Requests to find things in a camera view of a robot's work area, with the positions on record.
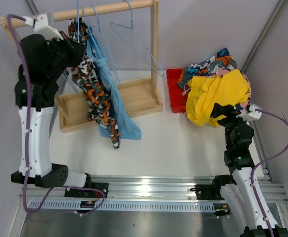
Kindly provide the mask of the yellow shorts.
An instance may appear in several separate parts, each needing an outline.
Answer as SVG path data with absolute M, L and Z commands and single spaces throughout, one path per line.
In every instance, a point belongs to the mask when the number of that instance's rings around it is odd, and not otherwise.
M 187 86 L 190 90 L 185 113 L 196 126 L 219 126 L 218 121 L 225 116 L 210 117 L 215 103 L 232 105 L 240 111 L 250 102 L 250 82 L 238 69 L 219 70 L 217 75 L 210 77 L 193 76 Z

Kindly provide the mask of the blue hanger of yellow shorts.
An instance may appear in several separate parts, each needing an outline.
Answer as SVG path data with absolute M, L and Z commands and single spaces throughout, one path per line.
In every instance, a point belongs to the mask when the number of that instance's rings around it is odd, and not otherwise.
M 95 12 L 95 15 L 96 15 L 96 18 L 97 18 L 97 25 L 98 25 L 97 29 L 98 29 L 98 32 L 101 34 L 102 38 L 104 39 L 104 41 L 106 43 L 106 46 L 107 46 L 107 49 L 108 49 L 108 53 L 109 53 L 109 56 L 110 56 L 110 60 L 111 60 L 111 66 L 112 66 L 113 72 L 115 74 L 115 77 L 117 79 L 117 82 L 118 82 L 119 86 L 121 86 L 122 83 L 121 83 L 120 77 L 119 77 L 119 75 L 117 73 L 117 70 L 116 70 L 116 67 L 115 67 L 115 63 L 114 63 L 114 60 L 113 60 L 113 57 L 112 57 L 112 54 L 111 54 L 110 46 L 109 46 L 108 41 L 107 41 L 106 37 L 104 36 L 104 34 L 102 32 L 102 29 L 101 29 L 98 13 L 96 11 L 96 8 L 93 5 L 91 7 L 93 8 L 93 10 Z

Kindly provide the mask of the blue orange graphic shorts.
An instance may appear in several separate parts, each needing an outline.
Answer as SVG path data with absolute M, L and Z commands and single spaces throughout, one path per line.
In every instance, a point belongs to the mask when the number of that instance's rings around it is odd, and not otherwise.
M 184 86 L 193 76 L 210 77 L 217 74 L 219 69 L 236 69 L 237 62 L 233 59 L 229 50 L 224 48 L 211 58 L 198 64 L 191 64 L 182 69 L 177 85 L 184 89 Z

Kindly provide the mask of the blue hanger of camouflage shorts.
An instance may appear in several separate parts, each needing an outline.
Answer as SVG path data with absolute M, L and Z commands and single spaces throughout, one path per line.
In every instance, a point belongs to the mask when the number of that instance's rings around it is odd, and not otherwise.
M 77 23 L 77 43 L 80 43 L 80 5 L 79 0 L 76 0 L 76 23 Z

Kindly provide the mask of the camouflage orange black shorts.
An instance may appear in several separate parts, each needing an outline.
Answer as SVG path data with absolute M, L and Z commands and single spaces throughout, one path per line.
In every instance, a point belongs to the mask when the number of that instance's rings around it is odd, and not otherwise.
M 87 119 L 105 129 L 113 147 L 117 149 L 120 146 L 120 132 L 111 112 L 111 98 L 100 79 L 96 63 L 87 52 L 83 53 L 79 64 L 71 68 L 71 76 L 73 83 L 83 91 L 89 105 Z

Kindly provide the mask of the light blue wire hanger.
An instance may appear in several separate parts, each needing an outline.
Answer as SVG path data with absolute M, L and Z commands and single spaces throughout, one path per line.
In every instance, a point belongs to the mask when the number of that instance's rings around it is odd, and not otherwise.
M 62 76 L 65 78 L 66 82 L 69 84 L 69 86 L 72 88 L 72 90 L 78 94 L 78 90 L 76 89 L 74 83 L 72 82 L 72 80 L 69 78 L 69 72 L 67 70 L 65 70 L 62 73 Z

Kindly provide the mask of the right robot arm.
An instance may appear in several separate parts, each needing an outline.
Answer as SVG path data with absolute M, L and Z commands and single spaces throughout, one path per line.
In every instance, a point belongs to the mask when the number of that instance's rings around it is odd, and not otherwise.
M 229 175 L 216 176 L 211 193 L 216 199 L 224 199 L 236 219 L 242 237 L 287 237 L 288 230 L 280 227 L 263 196 L 256 170 L 263 164 L 255 164 L 249 147 L 254 130 L 248 122 L 261 118 L 264 112 L 249 104 L 242 113 L 232 105 L 215 103 L 211 118 L 224 116 L 218 124 L 225 129 L 224 162 Z

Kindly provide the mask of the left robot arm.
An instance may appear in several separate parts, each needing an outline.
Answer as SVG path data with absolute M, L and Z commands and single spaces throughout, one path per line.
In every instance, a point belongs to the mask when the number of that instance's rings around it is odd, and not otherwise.
M 57 81 L 68 67 L 82 61 L 86 51 L 85 45 L 71 40 L 64 32 L 60 34 L 61 39 L 32 34 L 19 42 L 21 64 L 15 103 L 21 120 L 22 156 L 11 181 L 43 188 L 76 187 L 76 192 L 86 198 L 93 191 L 90 175 L 50 160 L 50 122 L 59 89 Z

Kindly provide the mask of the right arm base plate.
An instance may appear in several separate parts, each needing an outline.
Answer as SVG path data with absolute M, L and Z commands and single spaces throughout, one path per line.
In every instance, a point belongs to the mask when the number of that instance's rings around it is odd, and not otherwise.
M 196 194 L 197 200 L 224 200 L 220 194 L 220 188 L 221 186 L 215 184 L 198 184 L 190 188 L 190 191 Z

